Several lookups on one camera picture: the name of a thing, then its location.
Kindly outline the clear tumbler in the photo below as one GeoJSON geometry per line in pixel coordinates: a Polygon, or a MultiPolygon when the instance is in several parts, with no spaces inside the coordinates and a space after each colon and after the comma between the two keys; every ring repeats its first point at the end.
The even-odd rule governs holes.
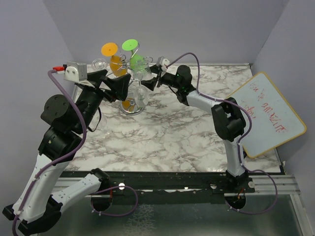
{"type": "Polygon", "coordinates": [[[142,81],[142,80],[150,80],[152,79],[152,73],[150,67],[148,65],[140,65],[136,67],[134,73],[135,79],[142,81]]]}

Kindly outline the orange plastic wine glass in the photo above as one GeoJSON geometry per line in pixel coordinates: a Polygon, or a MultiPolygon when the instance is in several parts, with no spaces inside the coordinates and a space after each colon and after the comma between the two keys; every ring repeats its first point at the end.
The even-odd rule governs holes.
{"type": "Polygon", "coordinates": [[[101,53],[105,57],[109,57],[109,66],[116,77],[123,76],[127,73],[124,68],[121,57],[118,55],[119,47],[114,42],[105,43],[101,48],[101,53]]]}

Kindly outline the green plastic wine glass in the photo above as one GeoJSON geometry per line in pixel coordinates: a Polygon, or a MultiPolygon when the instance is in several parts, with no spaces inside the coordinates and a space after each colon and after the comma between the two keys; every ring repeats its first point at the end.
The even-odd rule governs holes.
{"type": "Polygon", "coordinates": [[[144,73],[146,71],[146,65],[144,57],[138,54],[139,43],[136,39],[128,39],[122,44],[124,51],[131,52],[131,57],[123,65],[123,69],[131,69],[133,72],[144,73]]]}

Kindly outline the clear wine glass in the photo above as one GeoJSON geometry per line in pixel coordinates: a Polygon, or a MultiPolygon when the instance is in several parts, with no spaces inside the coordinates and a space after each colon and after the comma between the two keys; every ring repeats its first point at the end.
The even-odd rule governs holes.
{"type": "Polygon", "coordinates": [[[145,86],[141,85],[141,81],[135,79],[134,73],[133,73],[134,81],[138,83],[138,86],[134,89],[134,92],[133,92],[134,100],[138,106],[145,107],[149,101],[149,92],[145,86]]]}
{"type": "Polygon", "coordinates": [[[107,61],[104,58],[98,58],[93,60],[93,62],[91,63],[91,67],[93,68],[93,70],[98,71],[98,70],[104,70],[107,68],[107,61]]]}

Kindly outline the clear wine glass front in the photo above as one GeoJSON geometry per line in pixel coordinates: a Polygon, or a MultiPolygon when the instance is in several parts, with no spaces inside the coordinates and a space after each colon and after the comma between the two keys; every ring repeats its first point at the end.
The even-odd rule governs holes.
{"type": "Polygon", "coordinates": [[[141,85],[141,81],[135,79],[134,73],[133,73],[134,81],[138,83],[138,86],[134,89],[134,92],[133,92],[134,100],[138,106],[145,107],[149,101],[149,92],[145,86],[141,85]]]}

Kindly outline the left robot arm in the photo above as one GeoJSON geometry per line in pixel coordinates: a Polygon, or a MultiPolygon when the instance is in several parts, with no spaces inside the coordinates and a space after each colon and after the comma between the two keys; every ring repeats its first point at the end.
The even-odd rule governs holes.
{"type": "Polygon", "coordinates": [[[110,177],[99,168],[92,169],[82,180],[64,190],[53,188],[64,169],[85,143],[90,123],[105,100],[115,102],[127,98],[131,75],[111,79],[107,70],[88,73],[80,85],[82,93],[73,101],[57,84],[60,94],[45,103],[41,119],[49,125],[38,148],[31,177],[19,197],[3,209],[12,222],[12,233],[31,236],[50,230],[61,215],[87,195],[112,192],[110,177]]]}

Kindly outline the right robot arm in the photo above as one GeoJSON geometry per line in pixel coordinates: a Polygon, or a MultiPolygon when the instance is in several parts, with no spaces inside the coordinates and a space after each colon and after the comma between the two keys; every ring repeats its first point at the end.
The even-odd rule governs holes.
{"type": "Polygon", "coordinates": [[[175,94],[180,103],[199,108],[212,115],[217,135],[224,140],[227,157],[226,187],[231,192],[238,192],[244,186],[243,179],[248,172],[243,166],[243,148],[239,140],[244,134],[246,121],[240,107],[234,98],[227,100],[206,97],[192,85],[191,70],[186,65],[180,65],[175,74],[164,72],[162,66],[152,65],[149,71],[155,76],[141,84],[150,90],[161,85],[176,89],[175,94]]]}

